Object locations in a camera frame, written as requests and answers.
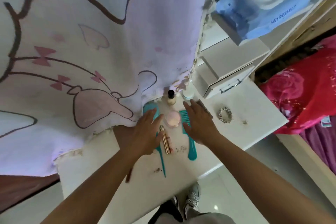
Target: wooden bed frame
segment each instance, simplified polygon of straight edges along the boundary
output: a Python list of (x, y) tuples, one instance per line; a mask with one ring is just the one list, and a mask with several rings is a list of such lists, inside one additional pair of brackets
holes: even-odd
[(300, 135), (276, 135), (301, 167), (336, 207), (336, 175)]

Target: right hand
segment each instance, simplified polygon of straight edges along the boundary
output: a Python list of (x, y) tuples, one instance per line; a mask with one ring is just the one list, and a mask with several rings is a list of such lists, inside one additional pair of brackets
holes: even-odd
[(210, 141), (218, 138), (220, 133), (204, 108), (193, 99), (190, 100), (190, 103), (191, 106), (186, 102), (183, 102), (183, 105), (187, 110), (191, 127), (187, 123), (183, 123), (183, 127), (195, 142), (207, 146)]

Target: drawer handle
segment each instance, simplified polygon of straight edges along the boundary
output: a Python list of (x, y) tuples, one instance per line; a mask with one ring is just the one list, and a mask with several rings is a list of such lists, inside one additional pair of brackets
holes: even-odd
[(222, 89), (220, 89), (220, 90), (219, 90), (220, 93), (223, 94), (224, 92), (227, 92), (228, 90), (232, 89), (233, 87), (235, 87), (235, 86), (237, 86), (238, 84), (241, 83), (241, 80), (237, 79), (237, 81), (238, 81), (238, 82), (237, 82), (235, 85), (231, 86), (230, 88), (228, 88), (228, 89), (226, 89), (226, 90), (224, 90), (224, 91), (222, 91)]

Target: black bottle cap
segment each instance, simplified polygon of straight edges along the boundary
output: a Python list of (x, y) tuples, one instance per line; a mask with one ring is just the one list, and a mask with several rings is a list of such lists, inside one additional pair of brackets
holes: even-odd
[(168, 98), (173, 99), (175, 97), (175, 91), (173, 90), (168, 90)]

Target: white table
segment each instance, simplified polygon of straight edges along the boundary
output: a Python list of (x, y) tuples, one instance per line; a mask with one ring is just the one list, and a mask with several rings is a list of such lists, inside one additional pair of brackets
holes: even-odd
[[(228, 92), (210, 99), (203, 99), (196, 90), (195, 97), (201, 99), (214, 116), (218, 130), (244, 150), (287, 122), (287, 119), (249, 79)], [(182, 103), (183, 99), (178, 97), (173, 108), (183, 110)], [(159, 102), (158, 105), (160, 113), (167, 113), (171, 108), (165, 102)], [(222, 106), (232, 110), (233, 121), (230, 124), (224, 124), (216, 117), (217, 110)], [(167, 126), (165, 128), (175, 151), (166, 155), (161, 143), (167, 177), (164, 177), (162, 171), (156, 172), (158, 168), (162, 169), (157, 151), (152, 155), (141, 157), (133, 168), (130, 183), (123, 182), (120, 185), (99, 223), (132, 223), (222, 165), (208, 148), (199, 144), (196, 144), (197, 159), (190, 161), (187, 158), (188, 137), (182, 134), (181, 126), (173, 129)], [(113, 131), (107, 130), (85, 145), (82, 155), (60, 161), (57, 167), (64, 197), (70, 195), (118, 150), (119, 146)]]

